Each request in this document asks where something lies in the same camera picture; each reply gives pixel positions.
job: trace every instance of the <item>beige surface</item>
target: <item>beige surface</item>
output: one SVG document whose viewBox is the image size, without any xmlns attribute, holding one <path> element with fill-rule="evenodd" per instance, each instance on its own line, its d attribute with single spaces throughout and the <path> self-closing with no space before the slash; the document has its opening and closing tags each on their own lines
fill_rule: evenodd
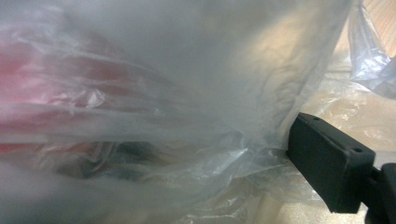
<svg viewBox="0 0 396 224">
<path fill-rule="evenodd" d="M 379 33 L 383 47 L 389 56 L 396 55 L 396 0 L 366 0 L 375 28 Z M 347 32 L 343 32 L 338 49 L 347 49 Z M 324 83 L 334 88 L 335 83 Z M 321 90 L 304 107 L 304 112 L 311 113 L 331 121 L 368 147 L 378 151 L 396 150 L 396 123 L 394 111 L 396 101 L 387 100 L 370 92 L 350 92 L 349 84 L 340 85 L 336 90 Z M 263 197 L 256 223 L 312 223 L 312 224 L 362 224 L 365 211 L 357 215 L 331 214 L 326 206 L 304 203 L 282 203 L 269 196 Z"/>
</svg>

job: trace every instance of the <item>black object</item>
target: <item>black object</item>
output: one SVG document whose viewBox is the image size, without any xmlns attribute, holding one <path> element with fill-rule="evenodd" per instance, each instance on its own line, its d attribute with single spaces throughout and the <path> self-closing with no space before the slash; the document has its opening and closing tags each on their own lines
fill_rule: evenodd
<svg viewBox="0 0 396 224">
<path fill-rule="evenodd" d="M 331 212 L 369 207 L 366 223 L 396 224 L 396 163 L 373 167 L 375 153 L 331 124 L 300 113 L 287 155 Z"/>
</svg>

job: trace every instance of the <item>screw hole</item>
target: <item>screw hole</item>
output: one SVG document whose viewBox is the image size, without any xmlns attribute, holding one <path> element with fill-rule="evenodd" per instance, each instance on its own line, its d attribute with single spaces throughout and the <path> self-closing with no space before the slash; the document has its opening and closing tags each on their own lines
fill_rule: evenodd
<svg viewBox="0 0 396 224">
<path fill-rule="evenodd" d="M 354 148 L 352 148 L 354 151 L 356 151 L 356 152 L 363 152 L 363 150 L 361 150 L 361 148 L 358 148 L 358 147 L 354 147 Z"/>
</svg>

